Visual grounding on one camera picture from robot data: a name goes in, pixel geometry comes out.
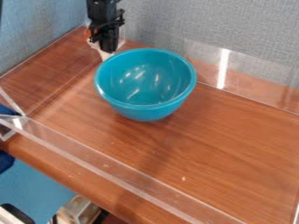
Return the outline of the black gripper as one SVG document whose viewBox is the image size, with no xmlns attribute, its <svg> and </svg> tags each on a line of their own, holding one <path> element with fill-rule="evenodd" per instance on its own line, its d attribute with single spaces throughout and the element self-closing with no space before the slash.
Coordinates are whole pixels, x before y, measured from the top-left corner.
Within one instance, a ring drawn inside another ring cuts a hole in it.
<svg viewBox="0 0 299 224">
<path fill-rule="evenodd" d="M 87 0 L 87 11 L 89 22 L 104 23 L 116 19 L 124 20 L 123 9 L 117 8 L 121 0 Z M 99 46 L 105 53 L 113 53 L 117 49 L 119 28 L 113 27 L 108 30 L 108 35 L 100 34 Z"/>
</svg>

